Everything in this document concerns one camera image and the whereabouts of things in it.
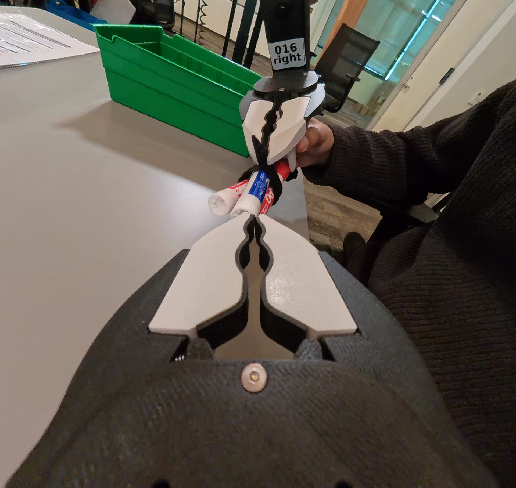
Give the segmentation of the red dry erase marker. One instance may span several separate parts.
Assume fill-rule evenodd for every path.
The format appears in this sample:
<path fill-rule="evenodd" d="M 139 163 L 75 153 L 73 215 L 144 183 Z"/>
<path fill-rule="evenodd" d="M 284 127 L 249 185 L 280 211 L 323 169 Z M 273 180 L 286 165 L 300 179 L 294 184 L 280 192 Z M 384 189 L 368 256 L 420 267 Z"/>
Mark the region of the red dry erase marker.
<path fill-rule="evenodd" d="M 280 186 L 284 183 L 287 177 L 290 175 L 290 166 L 286 158 L 279 160 L 274 164 L 275 172 L 279 178 Z M 267 214 L 271 206 L 277 200 L 274 188 L 269 185 L 268 189 L 264 195 L 264 200 L 261 204 L 261 209 L 259 211 L 259 215 Z"/>
<path fill-rule="evenodd" d="M 243 180 L 210 195 L 208 198 L 210 211 L 216 216 L 230 214 L 243 194 L 247 184 L 248 180 Z"/>

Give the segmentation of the green plastic box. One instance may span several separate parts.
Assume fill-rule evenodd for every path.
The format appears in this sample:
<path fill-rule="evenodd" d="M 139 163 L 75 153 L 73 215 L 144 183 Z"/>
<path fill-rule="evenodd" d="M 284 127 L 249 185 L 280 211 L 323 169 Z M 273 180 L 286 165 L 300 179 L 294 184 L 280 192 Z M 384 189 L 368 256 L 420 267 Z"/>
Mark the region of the green plastic box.
<path fill-rule="evenodd" d="M 259 74 L 159 26 L 94 31 L 114 102 L 249 156 L 239 104 Z"/>

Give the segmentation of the blue plastic bin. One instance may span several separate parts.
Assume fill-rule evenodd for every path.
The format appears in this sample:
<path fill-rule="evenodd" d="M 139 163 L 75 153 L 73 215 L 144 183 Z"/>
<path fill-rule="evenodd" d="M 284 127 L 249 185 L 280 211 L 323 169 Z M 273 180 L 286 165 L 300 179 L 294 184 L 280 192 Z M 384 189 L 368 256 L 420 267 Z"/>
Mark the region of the blue plastic bin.
<path fill-rule="evenodd" d="M 91 14 L 66 4 L 64 0 L 48 0 L 45 3 L 46 11 L 68 20 L 78 26 L 94 31 L 96 24 L 107 24 L 107 21 L 99 19 Z"/>

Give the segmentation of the white door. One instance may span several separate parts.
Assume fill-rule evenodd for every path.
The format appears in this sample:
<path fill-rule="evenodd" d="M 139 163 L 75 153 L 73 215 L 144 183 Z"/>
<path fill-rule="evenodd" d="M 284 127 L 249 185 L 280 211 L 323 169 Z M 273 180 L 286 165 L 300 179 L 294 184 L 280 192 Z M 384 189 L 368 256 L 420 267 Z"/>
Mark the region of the white door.
<path fill-rule="evenodd" d="M 405 130 L 512 1 L 456 0 L 367 129 Z"/>

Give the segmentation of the blue dry erase marker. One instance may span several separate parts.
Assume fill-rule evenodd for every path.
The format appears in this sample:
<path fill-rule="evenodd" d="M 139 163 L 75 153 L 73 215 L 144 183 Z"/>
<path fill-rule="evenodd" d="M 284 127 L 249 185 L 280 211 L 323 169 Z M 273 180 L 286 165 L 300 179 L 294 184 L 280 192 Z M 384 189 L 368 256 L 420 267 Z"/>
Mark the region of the blue dry erase marker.
<path fill-rule="evenodd" d="M 251 174 L 249 181 L 230 213 L 231 219 L 248 213 L 257 216 L 269 187 L 268 174 L 260 169 Z"/>

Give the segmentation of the person's right forearm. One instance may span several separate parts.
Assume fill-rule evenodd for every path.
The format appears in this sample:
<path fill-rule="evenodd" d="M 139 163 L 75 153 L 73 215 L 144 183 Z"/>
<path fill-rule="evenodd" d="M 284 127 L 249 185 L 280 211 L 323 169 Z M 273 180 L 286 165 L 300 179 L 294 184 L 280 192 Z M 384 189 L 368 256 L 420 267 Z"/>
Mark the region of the person's right forearm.
<path fill-rule="evenodd" d="M 465 112 L 406 132 L 331 128 L 325 166 L 302 168 L 345 195 L 417 205 L 457 191 L 457 206 L 515 216 L 515 81 Z"/>

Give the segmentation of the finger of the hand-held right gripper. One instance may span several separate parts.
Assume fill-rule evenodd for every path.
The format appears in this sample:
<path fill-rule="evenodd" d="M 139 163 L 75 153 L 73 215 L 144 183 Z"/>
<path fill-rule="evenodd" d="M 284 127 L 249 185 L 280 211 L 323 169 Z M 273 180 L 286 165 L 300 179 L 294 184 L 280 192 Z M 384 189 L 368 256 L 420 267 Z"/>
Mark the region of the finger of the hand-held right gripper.
<path fill-rule="evenodd" d="M 269 141 L 267 145 L 268 156 L 267 162 L 276 162 L 279 160 L 278 151 L 278 131 L 279 124 L 279 108 L 274 107 L 274 103 L 266 100 L 252 101 L 247 114 L 243 120 L 242 128 L 245 137 L 249 156 L 254 162 L 257 162 L 253 137 L 258 143 L 263 138 L 263 128 L 269 130 Z"/>
<path fill-rule="evenodd" d="M 268 140 L 268 165 L 273 165 L 284 158 L 288 164 L 296 163 L 295 148 L 306 133 L 306 109 L 310 96 L 298 97 L 285 101 L 281 105 L 281 115 L 275 123 L 275 129 Z"/>

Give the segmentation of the black mesh office chair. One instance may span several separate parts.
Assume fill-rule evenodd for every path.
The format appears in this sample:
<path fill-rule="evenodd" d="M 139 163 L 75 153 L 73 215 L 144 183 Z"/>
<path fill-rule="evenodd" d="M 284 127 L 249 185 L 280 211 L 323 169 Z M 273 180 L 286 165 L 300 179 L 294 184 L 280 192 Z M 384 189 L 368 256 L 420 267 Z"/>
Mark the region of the black mesh office chair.
<path fill-rule="evenodd" d="M 374 40 L 344 23 L 341 25 L 329 46 L 320 54 L 314 68 L 325 84 L 325 111 L 340 111 L 379 45 L 379 40 Z"/>

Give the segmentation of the person's right hand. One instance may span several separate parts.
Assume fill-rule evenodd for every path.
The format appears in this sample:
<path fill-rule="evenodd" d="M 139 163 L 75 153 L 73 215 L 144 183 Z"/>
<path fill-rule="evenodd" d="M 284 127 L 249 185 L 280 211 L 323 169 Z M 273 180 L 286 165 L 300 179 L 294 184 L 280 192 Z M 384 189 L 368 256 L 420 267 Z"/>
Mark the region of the person's right hand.
<path fill-rule="evenodd" d="M 318 119 L 311 118 L 305 135 L 295 147 L 296 166 L 325 166 L 330 160 L 333 143 L 334 135 L 331 128 Z"/>

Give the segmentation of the white printed paper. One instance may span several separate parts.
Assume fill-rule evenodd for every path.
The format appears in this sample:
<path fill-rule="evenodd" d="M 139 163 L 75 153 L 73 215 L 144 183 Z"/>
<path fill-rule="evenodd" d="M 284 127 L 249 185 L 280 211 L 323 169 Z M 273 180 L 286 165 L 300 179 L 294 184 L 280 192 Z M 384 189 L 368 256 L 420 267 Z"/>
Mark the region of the white printed paper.
<path fill-rule="evenodd" d="M 1 69 L 99 53 L 23 14 L 1 14 Z"/>

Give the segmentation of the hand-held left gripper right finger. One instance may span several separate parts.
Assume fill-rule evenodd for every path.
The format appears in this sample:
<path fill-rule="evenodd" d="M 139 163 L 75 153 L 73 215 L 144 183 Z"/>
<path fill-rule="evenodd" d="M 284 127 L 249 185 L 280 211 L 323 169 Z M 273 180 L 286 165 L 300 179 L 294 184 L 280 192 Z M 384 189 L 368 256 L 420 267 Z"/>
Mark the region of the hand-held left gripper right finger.
<path fill-rule="evenodd" d="M 267 215 L 255 223 L 264 272 L 260 324 L 275 343 L 295 353 L 305 340 L 353 335 L 358 326 L 319 251 Z"/>

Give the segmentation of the wooden pillar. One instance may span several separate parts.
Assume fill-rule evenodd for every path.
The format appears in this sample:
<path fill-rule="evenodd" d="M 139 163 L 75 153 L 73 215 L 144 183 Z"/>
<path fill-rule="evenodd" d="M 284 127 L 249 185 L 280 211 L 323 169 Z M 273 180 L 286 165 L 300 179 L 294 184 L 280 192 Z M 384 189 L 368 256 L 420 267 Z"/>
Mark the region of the wooden pillar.
<path fill-rule="evenodd" d="M 326 52 L 329 45 L 334 40 L 342 25 L 354 28 L 369 0 L 344 0 L 339 13 L 334 21 L 332 29 L 323 47 L 320 57 Z"/>

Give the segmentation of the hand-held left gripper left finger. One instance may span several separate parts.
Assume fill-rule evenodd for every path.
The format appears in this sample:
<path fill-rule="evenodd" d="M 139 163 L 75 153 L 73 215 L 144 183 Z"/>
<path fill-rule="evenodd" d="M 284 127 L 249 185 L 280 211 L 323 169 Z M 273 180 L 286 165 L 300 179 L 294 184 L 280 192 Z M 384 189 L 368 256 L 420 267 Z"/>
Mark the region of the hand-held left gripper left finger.
<path fill-rule="evenodd" d="M 249 312 L 244 270 L 255 223 L 255 216 L 241 214 L 193 244 L 149 323 L 150 332 L 202 338 L 212 349 L 242 333 Z"/>

